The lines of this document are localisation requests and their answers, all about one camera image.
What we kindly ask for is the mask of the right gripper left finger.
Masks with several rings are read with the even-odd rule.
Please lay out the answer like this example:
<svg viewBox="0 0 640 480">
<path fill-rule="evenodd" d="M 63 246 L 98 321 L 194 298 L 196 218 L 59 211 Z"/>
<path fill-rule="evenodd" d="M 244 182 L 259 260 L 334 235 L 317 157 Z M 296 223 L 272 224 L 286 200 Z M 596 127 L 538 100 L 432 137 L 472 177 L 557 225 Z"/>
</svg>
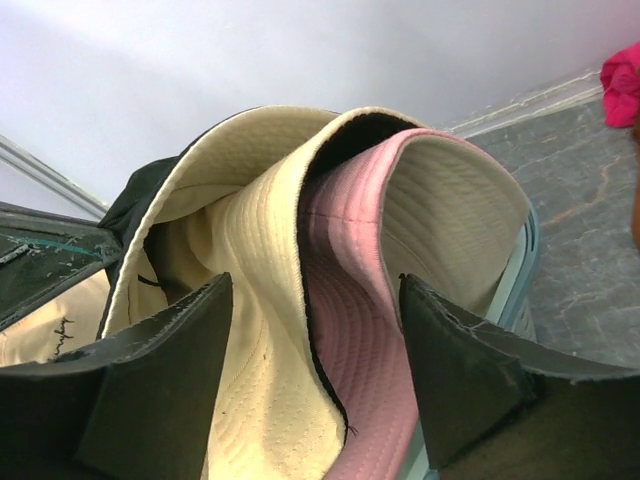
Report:
<svg viewBox="0 0 640 480">
<path fill-rule="evenodd" d="M 1 371 L 5 479 L 197 479 L 232 317 L 221 274 L 117 334 Z"/>
</svg>

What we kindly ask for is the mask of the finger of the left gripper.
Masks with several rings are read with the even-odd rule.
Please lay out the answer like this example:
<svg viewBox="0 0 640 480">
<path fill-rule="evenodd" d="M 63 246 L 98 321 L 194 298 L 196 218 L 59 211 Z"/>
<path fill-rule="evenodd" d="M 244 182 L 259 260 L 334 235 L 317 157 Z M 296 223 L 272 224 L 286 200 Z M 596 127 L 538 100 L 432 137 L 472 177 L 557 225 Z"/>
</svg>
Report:
<svg viewBox="0 0 640 480">
<path fill-rule="evenodd" d="M 115 236 L 87 220 L 1 204 L 1 328 L 120 257 Z"/>
</svg>

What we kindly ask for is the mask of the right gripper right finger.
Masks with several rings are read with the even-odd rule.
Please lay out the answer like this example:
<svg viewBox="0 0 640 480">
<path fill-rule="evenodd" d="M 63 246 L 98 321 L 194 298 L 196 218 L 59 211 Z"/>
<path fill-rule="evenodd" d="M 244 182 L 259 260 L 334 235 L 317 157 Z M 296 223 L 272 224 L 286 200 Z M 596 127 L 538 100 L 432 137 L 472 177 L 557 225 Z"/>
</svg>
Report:
<svg viewBox="0 0 640 480">
<path fill-rule="evenodd" d="M 519 337 L 401 279 L 430 466 L 443 479 L 635 479 L 639 373 Z"/>
</svg>

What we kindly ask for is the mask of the cream bucket hat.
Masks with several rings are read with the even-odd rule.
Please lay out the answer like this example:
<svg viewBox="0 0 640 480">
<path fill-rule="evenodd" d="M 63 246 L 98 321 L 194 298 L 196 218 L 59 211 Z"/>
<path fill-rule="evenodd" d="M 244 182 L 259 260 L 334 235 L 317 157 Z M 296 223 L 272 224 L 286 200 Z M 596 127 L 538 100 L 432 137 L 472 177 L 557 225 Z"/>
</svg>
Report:
<svg viewBox="0 0 640 480">
<path fill-rule="evenodd" d="M 1 331 L 1 365 L 46 363 L 97 340 L 109 293 L 101 269 Z"/>
</svg>

